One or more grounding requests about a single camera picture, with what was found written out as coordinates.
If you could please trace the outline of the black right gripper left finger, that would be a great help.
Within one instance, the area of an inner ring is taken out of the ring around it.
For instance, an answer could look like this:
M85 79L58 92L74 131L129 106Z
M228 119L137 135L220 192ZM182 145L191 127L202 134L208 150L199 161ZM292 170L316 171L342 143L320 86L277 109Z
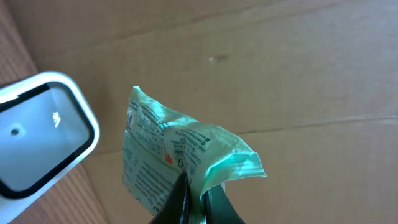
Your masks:
M150 224L188 224L190 213L190 186L185 172L181 173L166 203Z

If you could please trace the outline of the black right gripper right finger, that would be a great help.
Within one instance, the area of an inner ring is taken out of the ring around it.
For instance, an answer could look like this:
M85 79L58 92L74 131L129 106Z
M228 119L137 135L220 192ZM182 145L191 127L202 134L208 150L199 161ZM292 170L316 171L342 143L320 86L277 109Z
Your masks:
M205 192L204 211L207 224L245 224L221 185Z

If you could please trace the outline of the teal snack wrapper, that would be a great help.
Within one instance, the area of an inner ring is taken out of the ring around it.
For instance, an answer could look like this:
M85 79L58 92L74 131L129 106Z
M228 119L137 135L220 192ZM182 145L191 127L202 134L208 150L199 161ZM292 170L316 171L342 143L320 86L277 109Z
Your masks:
M225 182L265 177L259 154L239 136L170 109L134 86L123 141L123 184L156 215L186 172L193 200L190 223L204 223L204 194Z

